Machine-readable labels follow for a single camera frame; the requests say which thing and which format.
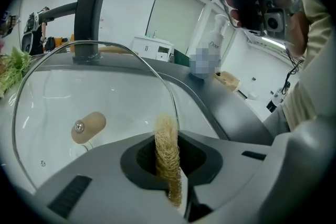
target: green plant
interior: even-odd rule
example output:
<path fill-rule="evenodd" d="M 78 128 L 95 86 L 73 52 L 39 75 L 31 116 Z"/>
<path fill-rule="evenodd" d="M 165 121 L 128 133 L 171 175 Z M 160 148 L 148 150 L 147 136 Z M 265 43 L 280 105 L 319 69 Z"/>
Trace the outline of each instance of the green plant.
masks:
<path fill-rule="evenodd" d="M 4 96 L 12 86 L 19 83 L 22 74 L 30 66 L 30 55 L 19 52 L 13 47 L 11 55 L 0 56 L 0 98 Z"/>

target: scrub brush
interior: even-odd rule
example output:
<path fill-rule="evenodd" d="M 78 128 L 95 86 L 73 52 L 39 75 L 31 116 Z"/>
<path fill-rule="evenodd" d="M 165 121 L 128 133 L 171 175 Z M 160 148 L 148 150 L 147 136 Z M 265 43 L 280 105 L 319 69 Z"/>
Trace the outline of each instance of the scrub brush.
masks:
<path fill-rule="evenodd" d="M 168 181 L 168 198 L 177 208 L 182 200 L 182 183 L 176 121 L 169 115 L 159 116 L 154 137 L 156 175 Z"/>

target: white pump bottle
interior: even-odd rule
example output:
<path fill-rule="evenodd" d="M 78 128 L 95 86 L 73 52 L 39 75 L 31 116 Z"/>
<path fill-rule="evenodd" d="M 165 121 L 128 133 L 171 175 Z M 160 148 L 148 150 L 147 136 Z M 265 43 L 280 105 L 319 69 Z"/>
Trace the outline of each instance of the white pump bottle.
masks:
<path fill-rule="evenodd" d="M 221 60 L 220 50 L 224 39 L 221 31 L 226 22 L 227 18 L 224 15 L 217 14 L 215 16 L 215 28 L 203 35 L 195 53 L 190 55 L 191 73 L 196 77 L 207 79 L 218 71 Z"/>

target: fluorescent light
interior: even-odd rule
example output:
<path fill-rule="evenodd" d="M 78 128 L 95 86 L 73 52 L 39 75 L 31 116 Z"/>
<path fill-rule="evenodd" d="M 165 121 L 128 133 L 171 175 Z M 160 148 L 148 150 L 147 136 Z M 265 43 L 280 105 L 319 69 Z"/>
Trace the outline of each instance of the fluorescent light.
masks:
<path fill-rule="evenodd" d="M 265 40 L 265 41 L 271 42 L 271 43 L 273 43 L 274 45 L 277 45 L 277 46 L 279 46 L 279 47 L 282 48 L 282 49 L 285 49 L 285 48 L 286 48 L 283 44 L 281 44 L 281 43 L 279 43 L 279 42 L 276 42 L 276 41 L 274 41 L 274 40 L 272 40 L 272 39 L 269 39 L 269 38 L 266 38 L 266 37 L 262 37 L 262 39 Z"/>

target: wooden knob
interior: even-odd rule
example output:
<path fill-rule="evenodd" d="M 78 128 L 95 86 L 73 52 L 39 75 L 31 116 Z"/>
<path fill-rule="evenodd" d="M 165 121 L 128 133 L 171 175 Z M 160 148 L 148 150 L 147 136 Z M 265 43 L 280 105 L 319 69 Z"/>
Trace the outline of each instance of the wooden knob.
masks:
<path fill-rule="evenodd" d="M 84 144 L 103 130 L 105 126 L 105 116 L 100 112 L 92 112 L 76 121 L 71 129 L 71 137 L 77 144 Z"/>

